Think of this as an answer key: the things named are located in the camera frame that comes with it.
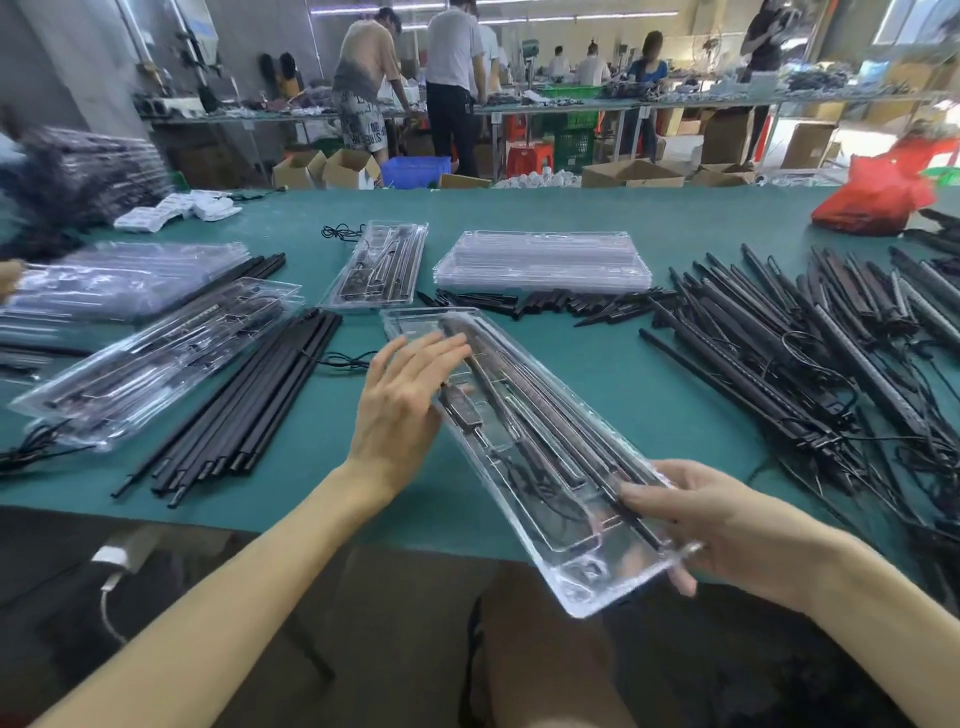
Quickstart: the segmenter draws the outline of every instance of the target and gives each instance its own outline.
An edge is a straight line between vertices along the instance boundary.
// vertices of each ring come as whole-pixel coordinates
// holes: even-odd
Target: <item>blue shirt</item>
[[[631,63],[630,68],[627,69],[627,76],[634,76],[636,78],[636,74],[639,73],[641,66],[649,67],[649,65],[644,59],[640,59],[639,61],[634,61],[633,63]],[[636,79],[638,81],[646,81],[651,84],[655,84],[660,79],[665,79],[666,75],[667,75],[666,61],[660,61],[657,64],[656,70],[648,71],[643,74],[642,78],[636,78]]]

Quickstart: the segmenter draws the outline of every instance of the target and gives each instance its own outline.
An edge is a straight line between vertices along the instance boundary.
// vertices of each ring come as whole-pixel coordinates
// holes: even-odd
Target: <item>green workbench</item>
[[[345,243],[321,236],[322,227],[346,223],[356,229],[372,219],[429,223],[420,266],[419,288],[425,291],[433,289],[434,264],[468,230],[625,230],[659,284],[668,282],[669,266],[689,270],[691,262],[703,259],[707,251],[724,262],[738,262],[741,243],[749,243],[760,257],[775,255],[790,275],[805,268],[810,245],[854,250],[887,268],[889,240],[809,226],[811,210],[834,189],[291,191],[245,203],[242,213],[223,222],[177,221],[156,235],[104,237],[236,240],[254,254],[283,251],[287,266],[274,278],[302,285],[308,303],[321,300],[348,255]],[[942,190],[940,195],[939,209],[960,211],[960,194]],[[909,244],[904,249],[931,257],[930,251]],[[565,314],[544,313],[519,322],[492,317],[645,454],[695,458],[740,478],[766,460],[757,427],[746,415],[638,339],[637,324],[649,326],[649,318],[575,329],[575,320]],[[667,332],[666,338],[672,335]],[[379,349],[384,341],[376,314],[348,315],[331,349],[356,355]],[[960,374],[953,368],[949,373],[960,384]],[[219,380],[206,382],[112,453],[81,452],[4,480],[0,505],[253,532],[269,528],[346,456],[361,376],[314,374],[251,477],[198,487],[176,510],[167,509],[166,501],[156,499],[146,484],[119,501],[109,496]],[[17,391],[13,385],[0,385],[4,401]],[[0,442],[19,442],[26,423],[10,412],[0,415]],[[754,485],[823,516],[812,498],[776,471],[764,471]],[[858,506],[846,506],[850,515],[862,517]],[[880,528],[889,530],[884,541],[901,561],[896,558],[896,529],[885,526],[880,515],[876,519]],[[506,520],[445,432],[416,482],[365,529],[362,538],[456,554],[523,556]]]

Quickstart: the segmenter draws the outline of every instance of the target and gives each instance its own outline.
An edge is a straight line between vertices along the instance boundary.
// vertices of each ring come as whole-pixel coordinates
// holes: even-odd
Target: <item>patterned shorts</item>
[[[372,153],[387,148],[387,130],[377,104],[350,91],[334,91],[333,102],[340,112],[340,126],[348,149]]]

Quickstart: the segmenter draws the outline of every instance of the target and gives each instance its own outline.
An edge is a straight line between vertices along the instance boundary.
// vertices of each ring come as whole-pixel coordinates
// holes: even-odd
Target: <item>blue plastic bin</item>
[[[394,157],[380,170],[383,186],[393,189],[418,189],[440,181],[450,174],[450,157]]]

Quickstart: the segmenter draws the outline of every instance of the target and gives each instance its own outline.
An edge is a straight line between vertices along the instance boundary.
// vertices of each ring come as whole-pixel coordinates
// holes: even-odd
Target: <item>white cable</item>
[[[104,582],[104,586],[100,588],[100,621],[104,624],[104,628],[110,633],[110,636],[120,643],[121,647],[127,644],[127,638],[117,632],[110,623],[110,617],[107,614],[107,597],[122,578],[122,571],[112,573]]]

